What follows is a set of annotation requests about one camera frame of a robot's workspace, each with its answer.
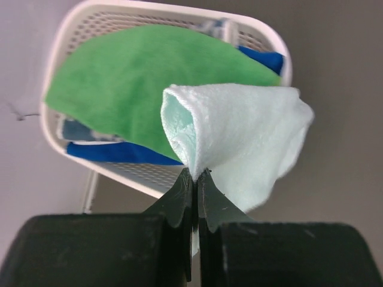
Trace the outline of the pale mint towel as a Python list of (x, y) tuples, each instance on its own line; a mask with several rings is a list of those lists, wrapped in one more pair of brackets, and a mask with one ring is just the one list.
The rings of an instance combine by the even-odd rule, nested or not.
[(217, 188), (248, 212), (294, 167), (315, 114), (294, 87), (210, 84), (164, 89), (160, 116), (192, 178), (211, 170)]

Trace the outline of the white plastic basket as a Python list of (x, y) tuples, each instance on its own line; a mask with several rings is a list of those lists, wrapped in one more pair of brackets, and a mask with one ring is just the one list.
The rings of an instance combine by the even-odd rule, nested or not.
[[(221, 11), (143, 1), (83, 1), (64, 17), (58, 28), (49, 54), (42, 91), (47, 92), (62, 62), (81, 44), (95, 36), (149, 24), (187, 28), (205, 20), (220, 18), (231, 19), (238, 24), (241, 45), (253, 50), (282, 54), (284, 66), (281, 85), (291, 84), (293, 68), (289, 50), (280, 35), (260, 20)], [(155, 198), (161, 197), (173, 186), (182, 170), (181, 166), (98, 163), (77, 157), (71, 159), (93, 170), (93, 180), (98, 175), (104, 175)]]

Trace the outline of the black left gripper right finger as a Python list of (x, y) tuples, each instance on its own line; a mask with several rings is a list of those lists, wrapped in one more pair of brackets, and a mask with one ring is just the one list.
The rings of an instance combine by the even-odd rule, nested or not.
[(381, 286), (361, 234), (324, 222), (258, 222), (208, 170), (196, 183), (202, 286)]

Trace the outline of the green towel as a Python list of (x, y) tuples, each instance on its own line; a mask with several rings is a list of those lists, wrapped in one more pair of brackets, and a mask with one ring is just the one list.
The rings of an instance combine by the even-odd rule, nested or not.
[(179, 160), (163, 131), (165, 88), (235, 83), (277, 86), (281, 74), (219, 39), (145, 25), (80, 45), (55, 72), (45, 103), (88, 128)]

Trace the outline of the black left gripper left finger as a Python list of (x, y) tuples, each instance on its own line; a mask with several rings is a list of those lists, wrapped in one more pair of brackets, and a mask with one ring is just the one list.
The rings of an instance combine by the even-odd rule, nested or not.
[(35, 216), (11, 244), (1, 285), (186, 286), (192, 193), (192, 177), (183, 169), (141, 213)]

